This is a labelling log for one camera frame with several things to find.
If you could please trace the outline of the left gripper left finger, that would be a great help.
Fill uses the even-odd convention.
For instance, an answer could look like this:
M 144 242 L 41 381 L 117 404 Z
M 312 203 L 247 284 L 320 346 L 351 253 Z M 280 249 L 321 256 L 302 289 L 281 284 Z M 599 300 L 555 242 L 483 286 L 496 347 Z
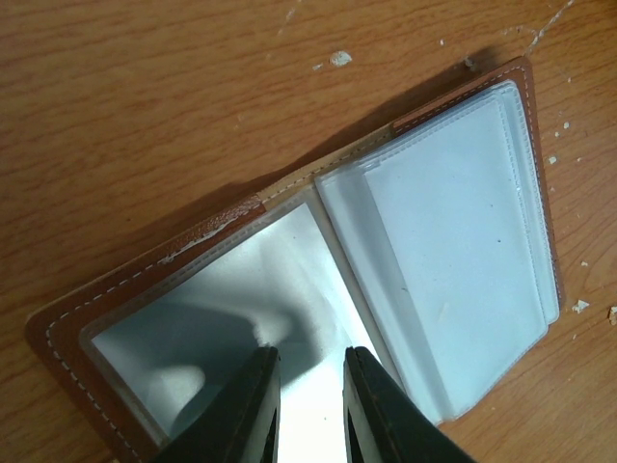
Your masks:
M 155 462 L 276 462 L 281 418 L 280 354 L 259 347 L 206 410 Z

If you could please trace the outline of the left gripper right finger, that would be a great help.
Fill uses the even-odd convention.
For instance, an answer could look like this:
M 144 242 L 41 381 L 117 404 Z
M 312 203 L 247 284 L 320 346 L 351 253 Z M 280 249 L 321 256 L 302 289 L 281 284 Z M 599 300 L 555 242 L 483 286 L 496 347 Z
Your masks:
M 365 347 L 348 347 L 343 418 L 349 462 L 471 462 Z

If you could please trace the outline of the brown leather card holder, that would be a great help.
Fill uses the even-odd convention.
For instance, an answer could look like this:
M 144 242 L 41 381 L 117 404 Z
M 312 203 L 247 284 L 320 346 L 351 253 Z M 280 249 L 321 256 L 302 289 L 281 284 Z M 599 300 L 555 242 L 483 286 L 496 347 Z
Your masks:
M 154 462 L 269 346 L 276 462 L 349 462 L 348 347 L 367 348 L 439 429 L 561 304 L 519 57 L 50 303 L 25 335 L 121 462 Z

